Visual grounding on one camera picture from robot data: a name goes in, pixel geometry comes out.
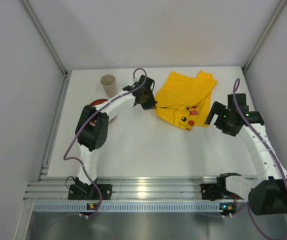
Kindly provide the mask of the yellow pikachu cloth placemat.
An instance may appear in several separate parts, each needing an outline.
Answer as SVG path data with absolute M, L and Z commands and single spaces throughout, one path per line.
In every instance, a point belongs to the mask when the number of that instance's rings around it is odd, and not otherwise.
M 207 127 L 211 95 L 217 84 L 211 73 L 200 70 L 195 77 L 172 71 L 155 95 L 155 113 L 162 120 L 183 130 Z

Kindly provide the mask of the beige paper cup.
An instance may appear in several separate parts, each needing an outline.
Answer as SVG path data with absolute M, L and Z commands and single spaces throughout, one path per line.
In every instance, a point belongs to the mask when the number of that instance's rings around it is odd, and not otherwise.
M 101 86 L 109 98 L 114 97 L 117 91 L 116 78 L 112 74 L 103 75 L 100 79 Z

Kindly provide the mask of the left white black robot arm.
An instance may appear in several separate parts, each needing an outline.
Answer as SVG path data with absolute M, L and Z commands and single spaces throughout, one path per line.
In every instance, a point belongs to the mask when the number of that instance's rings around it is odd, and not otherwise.
M 75 137 L 63 157 L 65 161 L 76 160 L 79 163 L 79 171 L 74 178 L 74 186 L 79 191 L 88 194 L 95 188 L 98 178 L 97 151 L 108 138 L 109 122 L 124 110 L 137 105 L 143 110 L 155 109 L 154 87 L 155 81 L 142 75 L 133 85 L 125 86 L 109 100 L 96 106 L 88 104 L 82 109 Z

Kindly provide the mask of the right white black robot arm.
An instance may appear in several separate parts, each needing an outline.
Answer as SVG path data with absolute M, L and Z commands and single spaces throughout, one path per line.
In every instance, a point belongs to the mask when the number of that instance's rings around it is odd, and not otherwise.
M 261 114 L 249 110 L 244 93 L 229 94 L 227 102 L 228 105 L 224 105 L 215 101 L 205 124 L 209 125 L 217 115 L 216 128 L 243 141 L 254 164 L 258 184 L 239 173 L 222 173 L 216 178 L 217 195 L 230 197 L 236 194 L 248 201 L 251 211 L 257 216 L 287 214 L 287 171 L 274 160 L 276 153 Z

